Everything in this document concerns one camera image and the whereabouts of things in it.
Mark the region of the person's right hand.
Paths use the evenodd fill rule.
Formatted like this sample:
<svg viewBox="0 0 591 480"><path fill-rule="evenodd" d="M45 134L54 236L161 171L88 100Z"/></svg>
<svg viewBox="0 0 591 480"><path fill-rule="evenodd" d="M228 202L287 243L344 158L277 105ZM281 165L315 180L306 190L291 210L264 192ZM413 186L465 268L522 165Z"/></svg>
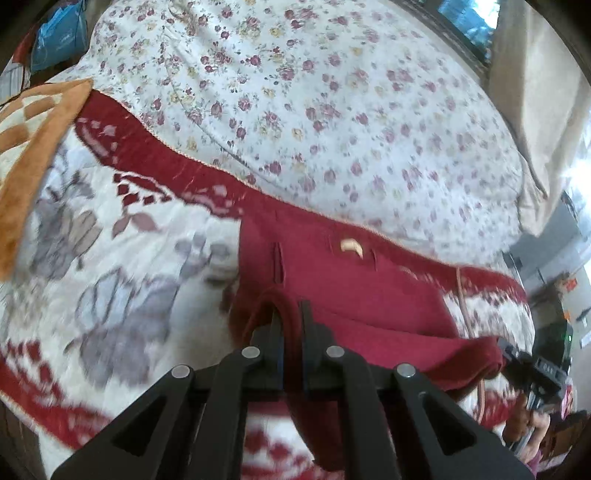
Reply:
<svg viewBox="0 0 591 480"><path fill-rule="evenodd" d="M506 442L517 442L532 431L527 443L528 447L538 449L549 427L550 416L547 413L527 409L527 396L520 394L506 422L503 439Z"/></svg>

